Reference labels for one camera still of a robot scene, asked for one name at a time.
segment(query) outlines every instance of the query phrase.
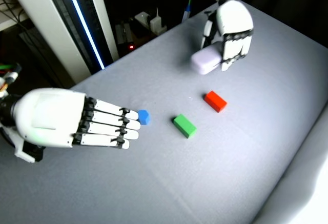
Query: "green block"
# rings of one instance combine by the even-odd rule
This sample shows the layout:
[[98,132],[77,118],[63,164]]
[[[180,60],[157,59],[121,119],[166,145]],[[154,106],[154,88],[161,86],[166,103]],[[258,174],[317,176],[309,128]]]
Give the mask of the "green block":
[[190,138],[196,132],[197,128],[184,115],[179,115],[173,120],[174,125],[184,134],[185,137]]

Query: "robotic hand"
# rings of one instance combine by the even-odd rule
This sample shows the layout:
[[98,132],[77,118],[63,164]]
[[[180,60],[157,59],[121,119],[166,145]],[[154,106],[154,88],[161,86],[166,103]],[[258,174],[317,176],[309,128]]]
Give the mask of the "robotic hand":
[[0,94],[2,134],[14,145],[15,155],[27,162],[40,161],[45,147],[128,149],[128,139],[138,139],[137,112],[84,93],[42,88],[23,97]]
[[208,21],[204,29],[201,49],[212,44],[216,32],[223,37],[222,71],[233,62],[248,54],[252,34],[253,20],[247,8],[238,0],[216,0],[219,8],[208,11]]

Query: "blue block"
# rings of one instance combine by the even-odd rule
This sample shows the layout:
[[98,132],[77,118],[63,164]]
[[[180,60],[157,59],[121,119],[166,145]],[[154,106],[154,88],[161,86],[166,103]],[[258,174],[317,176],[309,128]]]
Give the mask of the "blue block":
[[148,114],[147,110],[139,110],[139,122],[141,125],[147,125],[150,122],[150,115]]

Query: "red rectangular block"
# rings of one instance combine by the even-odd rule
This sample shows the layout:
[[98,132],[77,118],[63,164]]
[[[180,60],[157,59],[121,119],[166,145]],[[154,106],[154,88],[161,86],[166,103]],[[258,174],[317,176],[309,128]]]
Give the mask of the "red rectangular block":
[[208,103],[216,112],[220,112],[227,105],[227,102],[224,101],[219,95],[214,91],[209,92],[205,96],[205,102]]

